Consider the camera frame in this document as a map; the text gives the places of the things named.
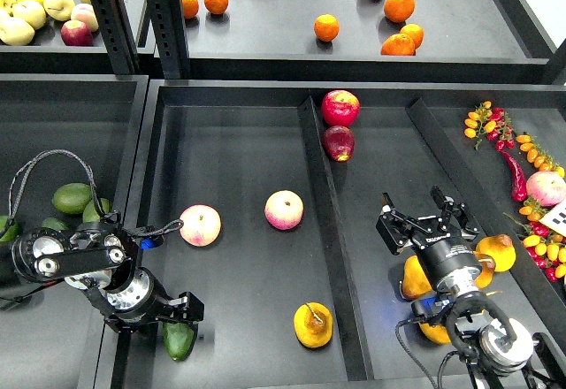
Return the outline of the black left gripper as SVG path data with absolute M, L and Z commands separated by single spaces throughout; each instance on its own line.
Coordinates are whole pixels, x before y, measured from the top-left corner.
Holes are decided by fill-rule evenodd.
M 191 292 L 172 298 L 147 269 L 137 269 L 125 288 L 104 291 L 103 297 L 110 306 L 105 321 L 116 332 L 136 332 L 157 322 L 194 327 L 203 321 L 202 301 Z

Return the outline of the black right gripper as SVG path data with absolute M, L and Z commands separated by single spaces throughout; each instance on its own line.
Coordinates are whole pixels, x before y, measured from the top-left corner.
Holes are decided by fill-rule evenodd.
M 395 209 L 389 194 L 381 195 L 376 228 L 389 251 L 399 255 L 410 248 L 436 292 L 477 292 L 476 278 L 482 271 L 470 242 L 478 225 L 465 205 L 443 194 L 438 186 L 431 197 L 441 214 L 410 217 Z

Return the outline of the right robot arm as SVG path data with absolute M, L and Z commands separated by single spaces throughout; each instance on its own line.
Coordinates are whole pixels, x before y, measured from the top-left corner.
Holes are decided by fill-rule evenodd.
M 453 356 L 465 364 L 473 387 L 500 388 L 501 379 L 522 374 L 529 388 L 563 388 L 565 363 L 545 333 L 529 333 L 482 292 L 482 270 L 471 241 L 479 233 L 465 203 L 433 187 L 439 215 L 411 217 L 381 197 L 376 228 L 394 255 L 412 249 L 432 289 L 411 304 L 412 324 L 443 326 Z

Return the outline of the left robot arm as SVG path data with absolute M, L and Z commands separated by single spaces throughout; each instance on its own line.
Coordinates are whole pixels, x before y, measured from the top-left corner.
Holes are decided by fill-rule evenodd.
M 119 212 L 104 212 L 94 173 L 80 159 L 99 220 L 73 231 L 36 227 L 1 245 L 1 295 L 20 302 L 49 286 L 66 282 L 83 292 L 115 332 L 135 332 L 157 322 L 202 322 L 203 303 L 192 293 L 167 294 L 162 284 L 138 264 L 143 245 L 159 246 L 167 233 L 183 223 L 165 227 L 126 229 Z

